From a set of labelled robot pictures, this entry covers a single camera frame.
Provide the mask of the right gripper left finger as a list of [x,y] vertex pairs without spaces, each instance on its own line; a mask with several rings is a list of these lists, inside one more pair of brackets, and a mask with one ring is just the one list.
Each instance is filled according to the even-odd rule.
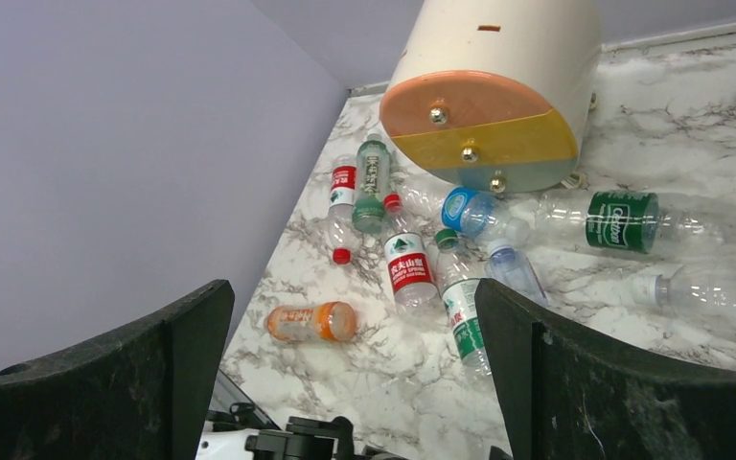
[[0,459],[192,459],[235,301],[215,280],[0,372]]

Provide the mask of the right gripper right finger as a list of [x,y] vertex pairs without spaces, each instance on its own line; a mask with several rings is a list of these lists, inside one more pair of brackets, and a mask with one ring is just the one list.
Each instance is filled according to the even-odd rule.
[[736,372],[646,351],[482,280],[514,459],[736,459]]

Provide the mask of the clear unlabelled bottle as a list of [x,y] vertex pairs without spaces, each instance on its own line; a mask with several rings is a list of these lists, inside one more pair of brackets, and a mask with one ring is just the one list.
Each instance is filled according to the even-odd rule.
[[629,286],[640,305],[736,331],[736,261],[683,264],[669,276],[636,274]]

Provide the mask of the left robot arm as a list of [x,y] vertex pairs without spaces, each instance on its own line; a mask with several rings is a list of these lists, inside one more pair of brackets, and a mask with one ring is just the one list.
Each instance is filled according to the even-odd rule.
[[197,459],[398,459],[396,453],[356,447],[345,417],[319,421],[291,417],[278,426],[236,383],[216,376],[195,457]]

